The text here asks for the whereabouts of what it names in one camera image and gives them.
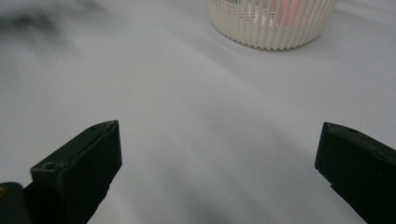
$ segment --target white tablecloth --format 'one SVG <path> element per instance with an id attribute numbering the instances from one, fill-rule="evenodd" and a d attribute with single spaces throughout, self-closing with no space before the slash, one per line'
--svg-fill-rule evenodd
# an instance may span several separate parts
<path id="1" fill-rule="evenodd" d="M 314 168 L 324 121 L 396 147 L 396 2 L 340 0 L 289 51 L 245 47 L 206 0 L 97 1 L 0 31 L 0 181 L 120 121 L 123 165 L 90 221 L 364 223 Z"/>

